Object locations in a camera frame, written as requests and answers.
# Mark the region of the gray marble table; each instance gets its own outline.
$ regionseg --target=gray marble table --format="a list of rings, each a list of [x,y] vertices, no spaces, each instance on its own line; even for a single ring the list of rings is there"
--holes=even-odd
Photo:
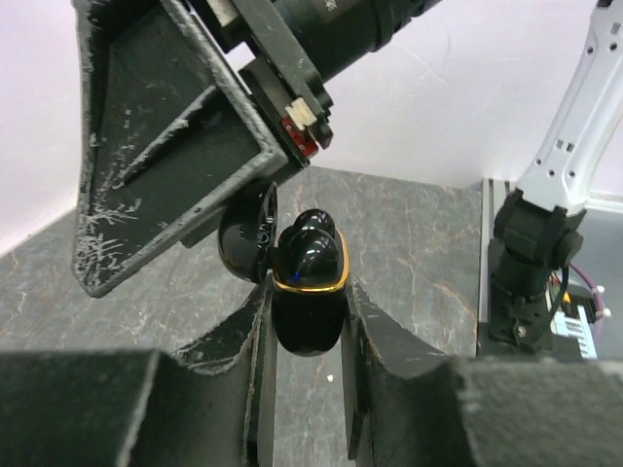
[[[312,167],[278,195],[282,228],[310,207],[333,215],[352,273],[400,324],[446,352],[474,354],[478,192]],[[105,298],[90,299],[69,270],[73,228],[69,215],[0,259],[0,350],[173,350],[250,290],[221,266],[211,236],[191,250],[174,246]],[[280,350],[277,370],[275,466],[350,465],[339,347],[310,359]]]

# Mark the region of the purple cable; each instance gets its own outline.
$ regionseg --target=purple cable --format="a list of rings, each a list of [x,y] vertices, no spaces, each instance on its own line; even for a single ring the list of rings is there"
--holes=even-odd
[[[605,308],[604,300],[602,299],[602,294],[597,290],[597,284],[591,280],[586,272],[584,272],[581,268],[571,263],[571,269],[586,283],[589,289],[591,289],[591,294],[593,294],[593,300],[595,300],[595,306],[597,307],[597,311],[602,311]],[[598,319],[593,328],[593,339],[595,343],[600,339],[602,334],[602,328],[604,324],[604,316],[602,319]]]
[[[591,278],[584,272],[580,267],[571,263],[571,269],[575,271],[577,275],[586,283],[586,285],[591,289],[591,293],[593,294],[593,299],[595,299],[595,305],[597,306],[597,311],[601,311],[605,308],[604,300],[602,299],[602,294],[597,291],[597,284],[591,280]]]

